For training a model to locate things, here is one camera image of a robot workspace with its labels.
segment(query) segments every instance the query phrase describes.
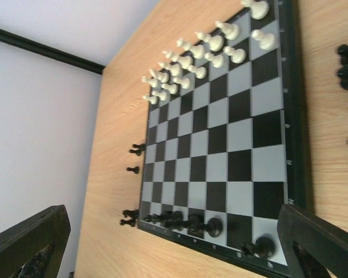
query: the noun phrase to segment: white pawn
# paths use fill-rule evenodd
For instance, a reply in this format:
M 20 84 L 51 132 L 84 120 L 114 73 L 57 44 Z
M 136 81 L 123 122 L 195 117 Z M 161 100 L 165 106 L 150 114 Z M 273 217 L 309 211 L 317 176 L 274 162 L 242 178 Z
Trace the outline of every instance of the white pawn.
M 152 95 L 158 97 L 161 101 L 165 101 L 168 98 L 168 94 L 166 92 L 152 91 Z
M 158 65 L 160 67 L 170 71 L 170 73 L 173 76 L 179 76 L 182 74 L 182 68 L 180 67 L 179 64 L 170 65 L 169 63 L 166 63 L 166 62 L 158 62 Z
M 224 23 L 218 20 L 215 22 L 215 26 L 225 34 L 226 39 L 236 39 L 240 33 L 240 28 L 236 24 Z
M 157 97 L 143 96 L 144 100 L 148 100 L 151 104 L 157 103 Z
M 246 59 L 246 51 L 244 49 L 235 49 L 230 46 L 226 46 L 223 49 L 224 53 L 231 56 L 231 61 L 236 64 L 241 64 Z
M 218 51 L 222 48 L 224 39 L 222 36 L 210 36 L 205 32 L 195 32 L 198 39 L 207 42 L 211 51 Z
M 255 2 L 255 0 L 241 0 L 241 4 L 246 8 L 250 8 L 253 19 L 262 19 L 269 11 L 267 1 Z
M 204 67 L 195 67 L 194 65 L 190 65 L 188 67 L 189 72 L 193 72 L 196 76 L 196 78 L 202 79 L 206 76 L 207 70 Z
M 212 53 L 205 54 L 205 59 L 212 62 L 215 68 L 220 68 L 224 64 L 224 58 L 222 55 L 214 55 Z
M 186 51 L 191 51 L 193 57 L 196 59 L 201 59 L 205 55 L 205 48 L 203 45 L 192 45 L 190 42 L 186 42 L 183 38 L 180 38 L 176 41 L 176 46 L 181 47 Z
M 178 92 L 178 85 L 169 85 L 167 83 L 161 84 L 161 87 L 165 90 L 168 90 L 170 94 L 176 94 Z
M 185 70 L 193 62 L 191 56 L 181 57 L 171 50 L 170 51 L 163 51 L 163 54 L 165 55 L 166 58 L 172 60 L 173 62 L 178 62 L 182 66 L 182 68 L 184 68 Z
M 169 75 L 166 72 L 159 72 L 151 69 L 150 74 L 152 75 L 152 77 L 157 78 L 162 83 L 167 83 L 167 81 L 169 80 Z
M 179 84 L 184 89 L 188 89 L 191 86 L 191 80 L 189 78 L 180 79 L 179 77 L 173 77 L 173 82 Z
M 157 87 L 158 86 L 158 81 L 155 78 L 147 78 L 147 77 L 142 77 L 142 82 L 143 83 L 148 83 L 151 87 Z
M 259 41 L 259 47 L 263 50 L 271 50 L 276 41 L 273 34 L 265 35 L 261 30 L 252 31 L 251 37 L 256 41 Z

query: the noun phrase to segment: white wall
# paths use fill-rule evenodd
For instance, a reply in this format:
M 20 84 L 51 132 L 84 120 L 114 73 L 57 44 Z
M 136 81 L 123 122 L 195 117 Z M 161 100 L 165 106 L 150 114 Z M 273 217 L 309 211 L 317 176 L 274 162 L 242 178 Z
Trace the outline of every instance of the white wall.
M 0 0 L 0 28 L 107 65 L 158 2 Z
M 0 43 L 0 232 L 65 204 L 74 270 L 102 77 Z

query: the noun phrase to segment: white chess piece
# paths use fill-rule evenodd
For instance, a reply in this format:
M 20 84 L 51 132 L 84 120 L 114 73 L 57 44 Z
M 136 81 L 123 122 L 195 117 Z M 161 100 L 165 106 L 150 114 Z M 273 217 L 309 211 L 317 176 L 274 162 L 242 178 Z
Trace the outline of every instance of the white chess piece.
M 196 78 L 202 79 L 206 76 L 207 70 L 204 67 L 195 67 L 194 65 L 190 65 L 188 67 L 189 72 L 193 72 L 196 76 Z
M 226 39 L 236 39 L 240 33 L 240 28 L 236 24 L 224 23 L 218 20 L 215 22 L 215 26 L 225 34 Z
M 158 80 L 155 78 L 147 78 L 145 76 L 142 77 L 143 83 L 148 83 L 151 87 L 157 87 L 158 86 Z
M 188 89 L 191 86 L 191 80 L 189 78 L 180 79 L 179 77 L 173 77 L 173 82 L 179 84 L 184 89 Z
M 181 47 L 186 51 L 191 51 L 195 59 L 201 59 L 205 55 L 205 48 L 203 45 L 192 45 L 190 42 L 186 42 L 183 38 L 176 41 L 176 46 Z
M 178 54 L 174 53 L 171 50 L 170 51 L 163 51 L 163 54 L 165 55 L 166 58 L 172 60 L 173 62 L 178 62 L 182 66 L 182 68 L 184 68 L 185 70 L 193 62 L 193 59 L 191 56 L 182 57 L 182 56 L 179 56 Z
M 261 30 L 254 30 L 251 32 L 251 37 L 259 41 L 259 47 L 263 50 L 271 50 L 276 42 L 273 34 L 264 34 Z
M 231 61 L 236 64 L 241 64 L 246 59 L 246 51 L 244 49 L 235 49 L 233 47 L 226 46 L 223 51 L 228 56 L 231 56 Z
M 267 1 L 255 2 L 255 0 L 241 0 L 241 4 L 246 8 L 250 8 L 251 17 L 253 19 L 262 19 L 269 11 L 269 4 Z
M 166 72 L 159 72 L 151 69 L 150 74 L 152 75 L 152 77 L 157 78 L 162 83 L 167 83 L 167 81 L 169 80 L 169 75 Z
M 178 85 L 173 84 L 169 85 L 167 83 L 161 84 L 161 87 L 165 90 L 168 90 L 170 94 L 176 94 L 178 92 Z
M 152 95 L 158 97 L 161 101 L 165 101 L 168 98 L 168 94 L 166 92 L 152 91 Z
M 212 53 L 205 54 L 205 59 L 212 62 L 215 68 L 220 68 L 224 64 L 224 57 L 222 55 L 214 55 Z
M 143 96 L 144 100 L 148 100 L 151 104 L 157 103 L 157 97 Z
M 182 74 L 182 68 L 180 67 L 179 64 L 170 65 L 169 63 L 166 63 L 166 62 L 158 62 L 158 65 L 160 67 L 170 71 L 170 73 L 173 76 L 179 76 Z
M 218 51 L 222 48 L 224 39 L 222 36 L 210 36 L 205 32 L 195 32 L 198 39 L 207 42 L 211 51 Z

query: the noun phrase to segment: chessboard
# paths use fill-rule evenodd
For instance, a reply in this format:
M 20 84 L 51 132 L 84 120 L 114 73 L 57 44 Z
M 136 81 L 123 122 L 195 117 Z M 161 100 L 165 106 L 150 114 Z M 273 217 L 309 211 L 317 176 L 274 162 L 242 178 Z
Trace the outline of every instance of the chessboard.
M 179 77 L 189 87 L 149 104 L 138 228 L 268 277 L 290 277 L 277 235 L 281 205 L 313 210 L 299 9 L 294 0 L 267 2 L 260 20 L 243 8 L 225 21 L 240 28 L 236 39 L 218 28 L 210 33 L 222 36 L 224 46 L 244 49 L 243 62 L 199 41 L 223 56 L 223 66 L 183 53 L 206 76 L 184 69 Z M 261 49 L 253 30 L 273 34 L 275 46 Z M 170 71 L 161 72 L 174 84 Z M 222 228 L 214 234 L 204 225 L 173 229 L 151 220 L 175 211 L 184 221 L 216 218 Z M 245 252 L 265 238 L 274 244 L 269 255 Z

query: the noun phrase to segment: wooden surface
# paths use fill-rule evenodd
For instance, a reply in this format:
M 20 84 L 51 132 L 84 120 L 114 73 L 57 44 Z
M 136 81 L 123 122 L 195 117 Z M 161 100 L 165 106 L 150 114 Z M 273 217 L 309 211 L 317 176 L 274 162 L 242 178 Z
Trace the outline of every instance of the wooden surface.
M 241 9 L 240 0 L 161 1 L 103 75 L 76 278 L 260 277 L 149 233 L 121 227 L 121 211 L 138 208 L 142 166 L 128 154 L 145 138 L 148 86 L 140 78 L 176 50 L 181 36 L 210 31 Z M 348 43 L 348 0 L 301 0 L 317 214 L 348 231 L 348 92 L 338 86 L 335 49 Z

